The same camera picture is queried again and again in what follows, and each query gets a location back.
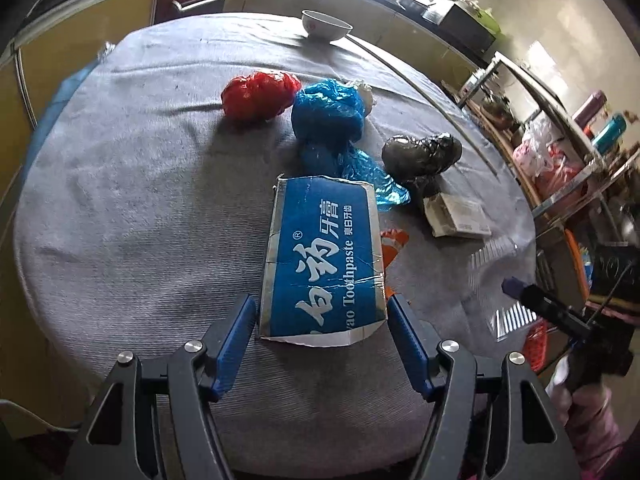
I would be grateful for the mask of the long wooden stick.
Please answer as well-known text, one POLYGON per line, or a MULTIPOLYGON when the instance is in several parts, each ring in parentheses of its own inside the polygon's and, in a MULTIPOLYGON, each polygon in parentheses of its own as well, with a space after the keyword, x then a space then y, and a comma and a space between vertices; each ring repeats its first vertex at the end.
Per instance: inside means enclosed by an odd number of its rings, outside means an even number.
POLYGON ((467 144, 469 144, 469 146, 473 149, 473 151, 477 154, 477 156, 482 160, 482 162, 484 162, 484 164, 488 167, 488 169, 491 171, 491 173, 498 178, 499 174, 497 169, 494 167, 494 165, 491 163, 491 161, 484 155, 484 153, 482 152, 482 150, 473 142, 473 139, 465 132, 464 129, 462 129, 458 123, 454 120, 454 118, 452 118, 447 112, 446 110, 440 106, 434 99, 432 99, 427 93, 425 93, 417 84, 415 84, 408 76, 406 76, 404 73, 401 73, 400 70, 398 70, 398 68, 396 68, 395 66, 393 66, 393 64, 391 62, 388 62, 386 60, 386 58, 383 58, 381 55, 378 55, 375 50, 372 50, 371 48, 368 47, 368 44, 363 41, 360 40, 359 38, 352 36, 351 34, 347 35, 347 39, 349 41, 351 41, 353 44, 356 44, 357 47, 360 47, 361 50, 363 50, 364 52, 366 52, 368 55, 371 55, 372 58, 375 58, 378 62, 382 63, 384 66, 386 66, 389 70, 391 70, 397 77, 399 77, 401 80, 405 81, 406 84, 408 84, 408 86, 410 86, 411 88, 413 88, 413 90, 415 92, 418 92, 420 94, 420 96, 422 96, 422 98, 426 99, 426 102, 428 104, 431 104, 432 107, 434 107, 435 110, 439 111, 439 114, 441 114, 442 116, 444 116, 446 118, 446 121, 450 123, 450 125, 452 125, 457 132, 460 134, 460 136, 462 136, 462 138, 465 140, 465 142, 467 144))

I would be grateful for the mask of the purple thermos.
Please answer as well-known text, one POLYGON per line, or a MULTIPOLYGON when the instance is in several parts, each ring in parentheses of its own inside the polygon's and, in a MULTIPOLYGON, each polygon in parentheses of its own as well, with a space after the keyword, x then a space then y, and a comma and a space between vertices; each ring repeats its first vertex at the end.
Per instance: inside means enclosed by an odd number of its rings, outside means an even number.
POLYGON ((576 125, 584 130, 600 110, 602 110, 605 103, 606 95, 602 90, 592 92, 573 115, 573 120, 576 122, 576 125))

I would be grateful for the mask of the white tissue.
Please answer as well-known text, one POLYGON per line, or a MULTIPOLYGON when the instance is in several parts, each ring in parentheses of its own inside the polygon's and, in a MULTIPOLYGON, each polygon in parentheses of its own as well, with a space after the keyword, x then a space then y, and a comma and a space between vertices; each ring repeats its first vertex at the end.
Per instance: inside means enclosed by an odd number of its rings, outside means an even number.
POLYGON ((369 116, 376 104, 372 88, 363 80, 350 80, 347 85, 358 92, 363 104, 364 116, 369 116))

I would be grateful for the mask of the metal storage shelf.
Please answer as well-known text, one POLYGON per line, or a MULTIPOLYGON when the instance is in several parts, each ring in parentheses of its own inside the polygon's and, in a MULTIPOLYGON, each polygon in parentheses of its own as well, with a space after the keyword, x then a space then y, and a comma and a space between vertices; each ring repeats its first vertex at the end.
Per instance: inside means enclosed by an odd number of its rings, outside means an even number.
POLYGON ((506 159, 516 170, 518 182, 524 186, 525 195, 532 203, 532 215, 539 223, 538 235, 545 236, 554 230, 565 228, 570 218, 575 217, 591 203, 597 202, 601 214, 605 216, 608 226, 605 232, 611 237, 611 242, 625 244, 611 209, 605 203, 604 190, 615 180, 623 177, 634 162, 629 159, 619 170, 608 171, 604 156, 578 128, 550 88, 525 67, 509 60, 502 53, 495 53, 489 65, 484 70, 478 70, 470 79, 472 82, 463 86, 457 93, 457 106, 474 113, 488 131, 489 137, 506 153, 506 159), (513 157, 513 151, 506 143, 506 136, 492 124, 482 107, 473 101, 477 92, 491 95, 488 81, 502 68, 511 74, 538 105, 533 115, 524 122, 523 130, 529 132, 533 125, 547 127, 539 136, 529 137, 535 144, 532 162, 534 173, 531 176, 526 174, 523 165, 513 157), (544 197, 536 190, 535 180, 544 174, 550 174, 556 162, 574 165, 578 173, 548 197, 544 197))

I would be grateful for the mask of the grey tablecloth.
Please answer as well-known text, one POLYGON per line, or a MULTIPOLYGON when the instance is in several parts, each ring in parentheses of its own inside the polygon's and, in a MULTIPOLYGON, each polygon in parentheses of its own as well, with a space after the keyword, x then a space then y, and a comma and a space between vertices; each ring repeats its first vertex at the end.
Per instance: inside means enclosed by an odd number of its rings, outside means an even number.
MULTIPOLYGON (((88 401, 118 352, 162 356, 259 294, 273 188, 296 174, 298 146, 288 116, 247 129, 224 119, 222 89, 254 70, 370 84, 360 145, 373 157, 398 134, 456 136, 462 157, 442 189, 480 200, 491 237, 520 246, 515 276, 533 277, 534 220, 497 150, 436 84, 388 62, 454 118, 498 178, 405 81, 349 40, 307 40, 296 18, 184 18, 133 32, 96 66, 44 140, 14 223, 17 272, 66 396, 88 401)), ((388 279, 422 320, 479 356, 521 348, 522 334, 492 338, 470 296, 469 256, 484 240, 436 238, 410 209, 381 222, 409 233, 388 279)))

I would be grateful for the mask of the clear plastic tray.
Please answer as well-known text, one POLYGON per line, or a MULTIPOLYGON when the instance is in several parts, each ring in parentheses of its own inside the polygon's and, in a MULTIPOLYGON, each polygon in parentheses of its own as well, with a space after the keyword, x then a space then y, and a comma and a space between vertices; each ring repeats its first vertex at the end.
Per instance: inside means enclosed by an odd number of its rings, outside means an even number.
POLYGON ((502 291, 502 282, 518 272, 522 252, 511 237, 500 235, 485 240, 468 260, 469 292, 480 307, 492 338, 503 342, 529 330, 538 315, 520 300, 502 291))

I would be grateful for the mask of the teal thermos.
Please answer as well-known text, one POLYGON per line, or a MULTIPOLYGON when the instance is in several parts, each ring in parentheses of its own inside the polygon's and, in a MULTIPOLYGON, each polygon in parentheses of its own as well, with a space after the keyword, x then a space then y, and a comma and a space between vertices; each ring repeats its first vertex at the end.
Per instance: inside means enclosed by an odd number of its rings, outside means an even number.
POLYGON ((592 140, 592 145, 600 155, 605 155, 625 133, 626 119, 623 114, 615 113, 602 130, 592 140))

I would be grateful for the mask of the red plastic bag ball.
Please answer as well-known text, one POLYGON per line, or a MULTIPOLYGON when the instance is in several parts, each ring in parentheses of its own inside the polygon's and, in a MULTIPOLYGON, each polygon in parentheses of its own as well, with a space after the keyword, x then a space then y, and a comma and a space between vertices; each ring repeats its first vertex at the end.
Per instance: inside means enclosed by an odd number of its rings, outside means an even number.
POLYGON ((266 122, 289 108, 301 88, 289 73, 256 72, 232 78, 221 92, 221 105, 235 122, 266 122))

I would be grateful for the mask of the white pink plastic bag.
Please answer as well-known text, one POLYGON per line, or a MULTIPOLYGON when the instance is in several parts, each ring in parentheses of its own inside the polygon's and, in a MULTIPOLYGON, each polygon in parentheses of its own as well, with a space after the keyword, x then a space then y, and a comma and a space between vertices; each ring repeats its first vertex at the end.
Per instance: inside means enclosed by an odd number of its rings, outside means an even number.
POLYGON ((560 130, 547 116, 539 115, 529 122, 513 158, 524 174, 534 181, 538 193, 547 198, 572 177, 573 168, 560 147, 560 130))

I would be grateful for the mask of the black plastic bag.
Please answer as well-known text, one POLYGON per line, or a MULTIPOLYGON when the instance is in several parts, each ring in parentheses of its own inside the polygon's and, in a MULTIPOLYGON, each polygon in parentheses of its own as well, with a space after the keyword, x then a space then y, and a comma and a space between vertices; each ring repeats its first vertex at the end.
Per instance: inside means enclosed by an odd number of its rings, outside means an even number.
POLYGON ((450 133, 417 138, 393 136, 382 148, 386 172, 412 197, 430 197, 439 192, 436 178, 461 158, 462 145, 450 133))

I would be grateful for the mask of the white small carton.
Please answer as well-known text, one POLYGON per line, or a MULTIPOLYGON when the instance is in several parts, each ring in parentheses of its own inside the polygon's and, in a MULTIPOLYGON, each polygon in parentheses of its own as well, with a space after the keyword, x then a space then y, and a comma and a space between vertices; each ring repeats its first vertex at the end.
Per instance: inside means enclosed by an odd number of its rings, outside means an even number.
POLYGON ((423 209, 434 237, 485 238, 491 227, 482 205, 446 193, 424 198, 423 209))

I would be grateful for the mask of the blue toothpaste box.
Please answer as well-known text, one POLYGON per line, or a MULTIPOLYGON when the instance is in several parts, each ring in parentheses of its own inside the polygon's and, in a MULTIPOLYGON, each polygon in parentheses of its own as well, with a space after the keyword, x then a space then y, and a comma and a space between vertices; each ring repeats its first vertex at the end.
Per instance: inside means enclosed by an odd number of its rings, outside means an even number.
POLYGON ((367 182, 281 178, 262 278, 258 336, 348 347, 386 322, 375 192, 367 182))

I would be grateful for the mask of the red plastic basket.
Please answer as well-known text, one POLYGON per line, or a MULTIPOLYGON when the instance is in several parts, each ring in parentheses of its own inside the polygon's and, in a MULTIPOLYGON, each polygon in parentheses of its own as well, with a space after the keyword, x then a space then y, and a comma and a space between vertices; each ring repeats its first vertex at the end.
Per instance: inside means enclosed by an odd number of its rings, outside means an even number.
POLYGON ((547 322, 540 318, 529 329, 522 349, 522 355, 535 373, 540 372, 546 364, 547 344, 547 322))

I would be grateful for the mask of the blue plastic bag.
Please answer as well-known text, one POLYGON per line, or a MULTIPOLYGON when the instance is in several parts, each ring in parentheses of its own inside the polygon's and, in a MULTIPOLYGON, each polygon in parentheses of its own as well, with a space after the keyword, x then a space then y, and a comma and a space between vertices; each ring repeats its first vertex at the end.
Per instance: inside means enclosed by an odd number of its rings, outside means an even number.
POLYGON ((366 182, 373 186, 381 210, 408 204, 409 191, 356 147, 366 118, 358 92, 347 84, 325 79, 300 89, 291 122, 304 173, 366 182))

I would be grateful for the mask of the orange snack wrapper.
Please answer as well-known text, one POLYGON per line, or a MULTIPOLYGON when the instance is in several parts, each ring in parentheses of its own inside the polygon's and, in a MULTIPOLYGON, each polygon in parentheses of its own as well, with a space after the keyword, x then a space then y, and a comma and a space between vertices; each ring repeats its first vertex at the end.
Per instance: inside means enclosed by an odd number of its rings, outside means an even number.
POLYGON ((394 290, 388 284, 387 273, 388 268, 397 258, 402 248, 409 241, 409 233, 402 229, 388 229, 381 232, 383 270, 384 270, 384 288, 385 299, 389 300, 394 294, 394 290))

